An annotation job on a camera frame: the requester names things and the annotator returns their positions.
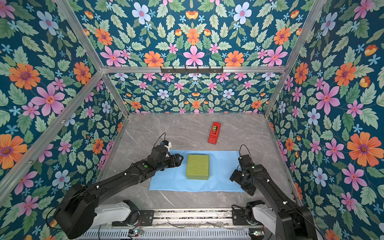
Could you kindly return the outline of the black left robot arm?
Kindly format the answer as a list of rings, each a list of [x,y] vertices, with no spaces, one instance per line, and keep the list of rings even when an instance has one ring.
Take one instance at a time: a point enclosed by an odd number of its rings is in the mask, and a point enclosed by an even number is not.
[[[150,155],[130,165],[129,168],[95,184],[72,186],[57,206],[53,215],[68,239],[76,239],[97,221],[107,222],[97,213],[97,207],[117,193],[138,185],[156,172],[181,166],[184,157],[170,153],[170,143],[152,148]]]

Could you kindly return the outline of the green gift box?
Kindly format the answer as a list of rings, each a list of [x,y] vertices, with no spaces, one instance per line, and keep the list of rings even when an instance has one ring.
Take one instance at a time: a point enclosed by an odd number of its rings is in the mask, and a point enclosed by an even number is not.
[[[210,177],[210,157],[208,155],[188,155],[186,177],[188,180],[204,180]]]

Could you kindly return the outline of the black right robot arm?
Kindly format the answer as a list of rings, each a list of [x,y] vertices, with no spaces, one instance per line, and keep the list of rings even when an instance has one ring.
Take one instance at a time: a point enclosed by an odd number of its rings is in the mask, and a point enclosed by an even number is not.
[[[291,200],[270,177],[263,165],[255,165],[250,155],[239,157],[239,169],[230,177],[232,182],[250,196],[259,190],[265,201],[232,205],[235,226],[250,225],[253,240],[320,240],[311,211]]]

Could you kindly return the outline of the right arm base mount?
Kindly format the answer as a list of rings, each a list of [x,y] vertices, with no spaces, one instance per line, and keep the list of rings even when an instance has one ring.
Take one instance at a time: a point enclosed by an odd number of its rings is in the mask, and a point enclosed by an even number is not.
[[[263,225],[268,230],[276,226],[276,214],[261,200],[248,202],[245,207],[232,205],[231,208],[235,226]]]

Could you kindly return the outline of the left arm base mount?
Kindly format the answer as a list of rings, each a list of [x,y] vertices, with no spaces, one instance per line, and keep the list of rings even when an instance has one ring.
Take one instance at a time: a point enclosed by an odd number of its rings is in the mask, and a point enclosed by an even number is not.
[[[123,221],[116,221],[112,223],[114,227],[138,227],[151,226],[154,220],[154,210],[140,210],[131,200],[123,200],[125,207],[128,207],[130,213]]]

